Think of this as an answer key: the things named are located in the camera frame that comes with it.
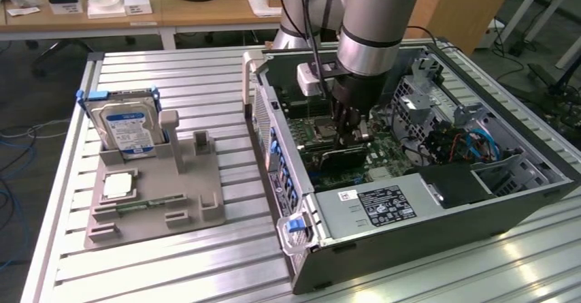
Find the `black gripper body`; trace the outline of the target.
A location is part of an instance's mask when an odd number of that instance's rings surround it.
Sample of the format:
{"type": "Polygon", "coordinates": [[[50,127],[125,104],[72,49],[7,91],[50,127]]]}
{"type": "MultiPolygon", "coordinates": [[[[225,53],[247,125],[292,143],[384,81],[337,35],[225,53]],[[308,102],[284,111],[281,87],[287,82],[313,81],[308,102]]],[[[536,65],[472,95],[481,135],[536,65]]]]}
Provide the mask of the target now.
{"type": "Polygon", "coordinates": [[[376,76],[344,74],[335,78],[332,87],[332,106],[355,108],[368,113],[376,106],[387,83],[387,73],[376,76]]]}

